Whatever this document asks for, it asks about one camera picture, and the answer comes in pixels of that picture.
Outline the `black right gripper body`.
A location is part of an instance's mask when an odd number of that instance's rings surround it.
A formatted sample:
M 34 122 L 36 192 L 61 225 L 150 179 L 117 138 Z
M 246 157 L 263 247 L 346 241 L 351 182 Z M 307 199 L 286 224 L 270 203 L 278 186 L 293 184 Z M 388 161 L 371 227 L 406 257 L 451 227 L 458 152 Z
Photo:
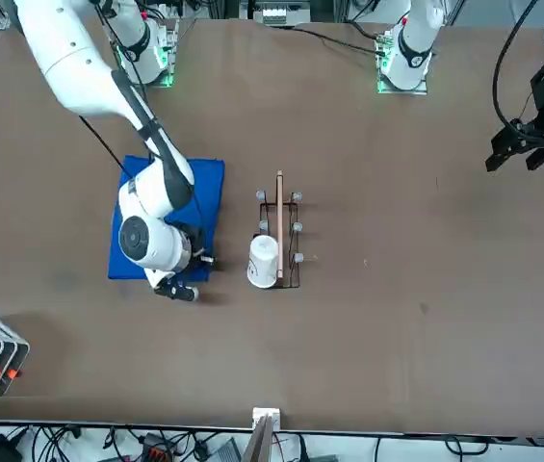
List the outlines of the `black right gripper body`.
M 192 256 L 197 258 L 202 255 L 207 249 L 206 233 L 203 228 L 189 223 L 184 223 L 183 231 L 191 243 Z

